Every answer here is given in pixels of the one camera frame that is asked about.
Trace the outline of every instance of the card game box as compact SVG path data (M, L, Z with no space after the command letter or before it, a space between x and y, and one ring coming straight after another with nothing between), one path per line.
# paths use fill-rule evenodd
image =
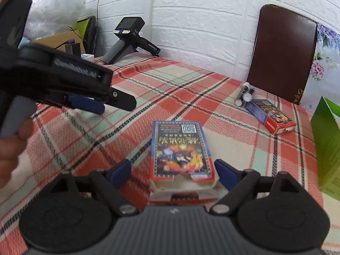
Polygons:
M253 99L245 103L248 110L271 134L294 130L296 123L266 99Z
M153 122L150 203L216 200L218 180L199 122Z

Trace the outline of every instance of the green box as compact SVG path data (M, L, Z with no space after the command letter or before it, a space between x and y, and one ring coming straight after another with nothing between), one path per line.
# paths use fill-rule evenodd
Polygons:
M317 151L320 191L340 200L340 106L321 97L310 121Z

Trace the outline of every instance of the blue gripper pad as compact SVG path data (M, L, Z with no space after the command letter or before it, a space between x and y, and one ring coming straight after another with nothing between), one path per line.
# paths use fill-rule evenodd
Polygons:
M130 178L131 169L131 162L125 159L118 163L114 168L106 171L105 177L117 190L119 190Z
M222 159L214 162L221 184L230 191L243 178L242 171L235 169Z
M102 102L95 101L94 99L78 95L70 95L68 100L72 104L72 108L78 108L98 115L103 114L105 111L105 105Z

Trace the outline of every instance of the plastic bag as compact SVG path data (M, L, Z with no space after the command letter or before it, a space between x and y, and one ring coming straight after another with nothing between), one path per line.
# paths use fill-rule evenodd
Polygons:
M23 36L35 40L74 28L85 0L32 0Z

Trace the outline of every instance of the human hand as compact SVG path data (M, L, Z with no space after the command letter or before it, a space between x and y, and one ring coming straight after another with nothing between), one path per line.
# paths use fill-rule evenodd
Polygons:
M0 139L0 188L11 179L11 173L18 166L18 156L24 152L27 139L33 133L33 122L22 122L17 135Z

